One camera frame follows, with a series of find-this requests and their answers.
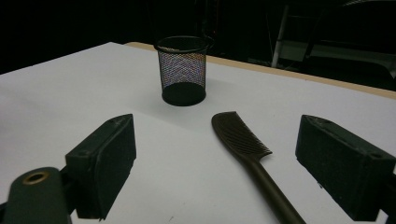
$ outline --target brush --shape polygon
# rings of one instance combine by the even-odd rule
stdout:
[[[234,111],[219,113],[212,118],[215,133],[246,168],[265,201],[280,223],[305,223],[292,204],[268,175],[260,159],[272,152],[256,137]]]

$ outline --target table surface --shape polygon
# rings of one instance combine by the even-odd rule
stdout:
[[[354,223],[296,160],[301,115],[331,120],[396,155],[396,96],[359,85],[207,57],[198,105],[161,97],[152,46],[108,43],[0,76],[0,202],[11,182],[132,113],[137,159],[105,223],[276,223],[211,126],[236,111],[273,151],[262,165],[307,223]],[[73,223],[97,223],[78,219]],[[380,213],[377,223],[385,223]]]

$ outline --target brush handle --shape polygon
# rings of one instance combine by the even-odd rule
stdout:
[[[280,223],[305,223],[259,161],[249,160],[243,163]]]

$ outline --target table edge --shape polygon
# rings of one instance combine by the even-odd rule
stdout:
[[[129,46],[129,47],[133,47],[133,48],[156,51],[152,45],[140,43],[140,42],[129,42],[129,43],[126,43],[125,45]],[[370,93],[373,95],[383,96],[383,97],[387,97],[387,98],[396,100],[396,91],[387,91],[387,90],[382,90],[382,89],[378,89],[378,88],[362,86],[362,85],[358,85],[358,84],[354,84],[354,83],[348,83],[348,82],[328,79],[328,78],[324,78],[324,77],[314,77],[314,76],[310,76],[310,75],[306,75],[306,74],[281,70],[281,69],[272,68],[272,67],[261,66],[261,65],[257,65],[257,64],[253,64],[253,63],[242,63],[242,62],[238,62],[238,61],[222,59],[222,58],[213,57],[213,56],[209,56],[209,55],[206,56],[206,60],[210,63],[216,63],[216,64],[221,64],[221,65],[226,65],[226,66],[231,66],[231,67],[237,67],[237,68],[247,69],[250,71],[262,72],[262,73],[273,74],[273,75],[278,75],[278,76],[283,76],[283,77],[294,77],[294,78],[299,78],[299,79],[303,79],[303,80],[309,80],[309,81],[324,83],[324,84],[333,85],[333,86],[337,86],[337,87],[342,87],[342,88],[346,88],[346,89],[350,89],[350,90],[354,90],[354,91],[362,91],[362,92]]]

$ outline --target mesh pencil cup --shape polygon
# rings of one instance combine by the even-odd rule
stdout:
[[[170,36],[158,41],[163,100],[170,105],[196,105],[206,97],[208,43],[196,36]]]

